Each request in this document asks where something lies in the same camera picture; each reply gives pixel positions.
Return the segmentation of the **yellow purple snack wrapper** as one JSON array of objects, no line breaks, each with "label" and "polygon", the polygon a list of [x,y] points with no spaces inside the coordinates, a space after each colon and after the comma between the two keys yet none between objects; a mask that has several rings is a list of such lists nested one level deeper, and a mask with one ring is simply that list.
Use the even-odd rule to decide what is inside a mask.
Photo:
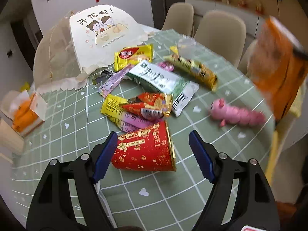
[{"label": "yellow purple snack wrapper", "polygon": [[124,132],[134,132],[153,125],[152,122],[120,107],[121,103],[127,102],[125,98],[108,94],[101,107],[101,113]]}]

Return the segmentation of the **far beige chair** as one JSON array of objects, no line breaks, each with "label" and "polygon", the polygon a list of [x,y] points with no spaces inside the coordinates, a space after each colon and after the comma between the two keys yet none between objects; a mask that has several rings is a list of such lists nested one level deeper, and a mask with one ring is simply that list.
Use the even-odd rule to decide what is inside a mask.
[{"label": "far beige chair", "polygon": [[177,33],[191,36],[194,26],[194,8],[189,3],[174,3],[168,10],[161,30],[173,29]]}]

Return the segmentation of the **middle beige chair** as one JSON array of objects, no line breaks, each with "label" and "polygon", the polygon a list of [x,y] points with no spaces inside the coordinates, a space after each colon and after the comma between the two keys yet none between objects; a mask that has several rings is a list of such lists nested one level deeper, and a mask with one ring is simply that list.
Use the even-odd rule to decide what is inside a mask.
[{"label": "middle beige chair", "polygon": [[238,67],[246,41],[246,25],[237,15],[211,10],[200,21],[194,39]]}]

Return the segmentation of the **beige chair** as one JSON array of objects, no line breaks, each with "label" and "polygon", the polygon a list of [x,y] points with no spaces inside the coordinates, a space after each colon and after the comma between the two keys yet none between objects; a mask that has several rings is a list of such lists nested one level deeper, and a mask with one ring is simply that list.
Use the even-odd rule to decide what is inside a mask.
[{"label": "beige chair", "polygon": [[194,26],[194,8],[189,3],[174,3],[168,10],[161,30],[173,29],[177,33],[191,36]]},{"label": "beige chair", "polygon": [[237,15],[211,10],[200,21],[194,39],[238,67],[246,41],[246,25]]}]

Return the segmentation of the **beige mesh food cover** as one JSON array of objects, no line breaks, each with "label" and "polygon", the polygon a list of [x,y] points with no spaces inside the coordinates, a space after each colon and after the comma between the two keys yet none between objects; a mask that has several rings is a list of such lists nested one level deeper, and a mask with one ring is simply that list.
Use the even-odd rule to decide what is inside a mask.
[{"label": "beige mesh food cover", "polygon": [[148,40],[142,26],[127,12],[97,5],[69,12],[40,41],[33,67],[39,94],[83,88],[89,75],[114,63],[114,53]]}]

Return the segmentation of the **green white snack bag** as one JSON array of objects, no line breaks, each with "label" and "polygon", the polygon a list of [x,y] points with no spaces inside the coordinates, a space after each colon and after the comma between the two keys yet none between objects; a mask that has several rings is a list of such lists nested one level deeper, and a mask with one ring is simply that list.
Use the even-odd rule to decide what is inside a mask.
[{"label": "green white snack bag", "polygon": [[146,60],[135,65],[127,76],[149,92],[173,95],[172,112],[176,117],[180,116],[182,110],[199,89],[199,84]]}]

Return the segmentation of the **yellow nabati wafer wrapper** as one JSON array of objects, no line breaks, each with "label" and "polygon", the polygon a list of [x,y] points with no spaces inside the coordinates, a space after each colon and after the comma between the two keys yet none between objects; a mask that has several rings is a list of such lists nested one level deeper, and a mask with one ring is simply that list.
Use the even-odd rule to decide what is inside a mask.
[{"label": "yellow nabati wafer wrapper", "polygon": [[118,72],[129,64],[137,65],[142,60],[152,62],[153,44],[131,46],[114,53],[114,71]]}]

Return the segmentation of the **pink caterpillar toy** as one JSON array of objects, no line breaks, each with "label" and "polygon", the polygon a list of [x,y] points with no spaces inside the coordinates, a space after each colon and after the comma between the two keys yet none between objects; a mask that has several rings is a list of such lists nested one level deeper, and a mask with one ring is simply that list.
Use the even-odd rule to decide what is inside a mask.
[{"label": "pink caterpillar toy", "polygon": [[229,105],[223,98],[214,100],[209,112],[212,119],[219,121],[220,127],[227,124],[254,127],[266,122],[262,112]]}]

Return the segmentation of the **gold yellow snack wrapper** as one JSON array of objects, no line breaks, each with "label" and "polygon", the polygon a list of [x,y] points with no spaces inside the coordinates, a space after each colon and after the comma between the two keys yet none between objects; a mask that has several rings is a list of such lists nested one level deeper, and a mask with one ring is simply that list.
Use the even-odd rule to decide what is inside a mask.
[{"label": "gold yellow snack wrapper", "polygon": [[165,61],[187,72],[199,82],[203,83],[212,92],[215,92],[218,85],[217,75],[199,61],[186,59],[178,54],[163,57]]}]

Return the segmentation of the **red gold snack wrapper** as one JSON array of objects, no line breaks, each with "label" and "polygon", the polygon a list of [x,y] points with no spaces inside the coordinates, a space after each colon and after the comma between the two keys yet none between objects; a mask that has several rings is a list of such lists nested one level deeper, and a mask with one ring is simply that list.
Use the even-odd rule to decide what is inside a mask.
[{"label": "red gold snack wrapper", "polygon": [[149,121],[169,117],[172,111],[173,95],[165,93],[144,92],[119,106],[137,116]]}]

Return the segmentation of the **light purple candy wrapper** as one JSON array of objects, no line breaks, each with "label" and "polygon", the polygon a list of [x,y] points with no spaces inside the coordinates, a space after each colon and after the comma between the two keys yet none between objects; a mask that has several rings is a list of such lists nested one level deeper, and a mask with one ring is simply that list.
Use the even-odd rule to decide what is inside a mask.
[{"label": "light purple candy wrapper", "polygon": [[111,91],[119,85],[119,83],[123,80],[124,76],[133,68],[132,64],[127,65],[119,72],[113,74],[106,82],[104,82],[99,88],[98,92],[103,97],[106,98]]}]

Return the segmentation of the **orange clear plastic bag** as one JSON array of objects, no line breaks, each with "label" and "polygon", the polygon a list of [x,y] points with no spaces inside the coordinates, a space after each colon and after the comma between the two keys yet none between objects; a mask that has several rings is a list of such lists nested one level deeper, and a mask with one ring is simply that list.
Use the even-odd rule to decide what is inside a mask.
[{"label": "orange clear plastic bag", "polygon": [[265,20],[249,57],[247,73],[276,121],[289,112],[307,77],[307,52],[275,17]]}]

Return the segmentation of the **pink lollipop wrapper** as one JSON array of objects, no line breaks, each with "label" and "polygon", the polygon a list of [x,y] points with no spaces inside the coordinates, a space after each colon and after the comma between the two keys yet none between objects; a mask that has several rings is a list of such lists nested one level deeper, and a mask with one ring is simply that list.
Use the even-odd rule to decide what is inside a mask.
[{"label": "pink lollipop wrapper", "polygon": [[157,66],[159,66],[160,68],[166,70],[166,71],[170,71],[170,72],[173,72],[174,71],[174,65],[170,62],[159,62],[157,64]]}]

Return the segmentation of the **orange white tissue box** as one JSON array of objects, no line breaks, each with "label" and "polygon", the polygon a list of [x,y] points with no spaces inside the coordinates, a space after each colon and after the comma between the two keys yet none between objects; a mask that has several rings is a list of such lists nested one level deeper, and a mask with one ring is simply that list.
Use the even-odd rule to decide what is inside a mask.
[{"label": "orange white tissue box", "polygon": [[42,96],[34,92],[9,91],[1,101],[1,112],[12,120],[12,128],[25,137],[45,122],[47,103]]}]

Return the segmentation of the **red paper cup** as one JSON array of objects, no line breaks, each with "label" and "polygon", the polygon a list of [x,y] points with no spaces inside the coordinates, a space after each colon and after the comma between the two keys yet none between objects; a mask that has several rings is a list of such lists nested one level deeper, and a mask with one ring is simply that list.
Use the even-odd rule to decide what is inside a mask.
[{"label": "red paper cup", "polygon": [[175,150],[168,123],[161,121],[118,136],[117,148],[111,162],[117,169],[176,171]]}]

